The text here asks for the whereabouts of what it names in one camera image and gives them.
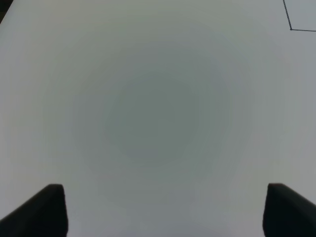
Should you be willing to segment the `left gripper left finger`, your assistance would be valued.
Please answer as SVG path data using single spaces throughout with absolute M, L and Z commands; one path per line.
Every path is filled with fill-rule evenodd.
M 66 237 L 68 214 L 61 184 L 49 184 L 0 220 L 2 237 Z

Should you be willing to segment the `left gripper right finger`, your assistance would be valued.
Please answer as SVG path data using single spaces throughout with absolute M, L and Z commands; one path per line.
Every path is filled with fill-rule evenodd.
M 262 227 L 266 237 L 315 237 L 316 205 L 282 183 L 270 183 Z

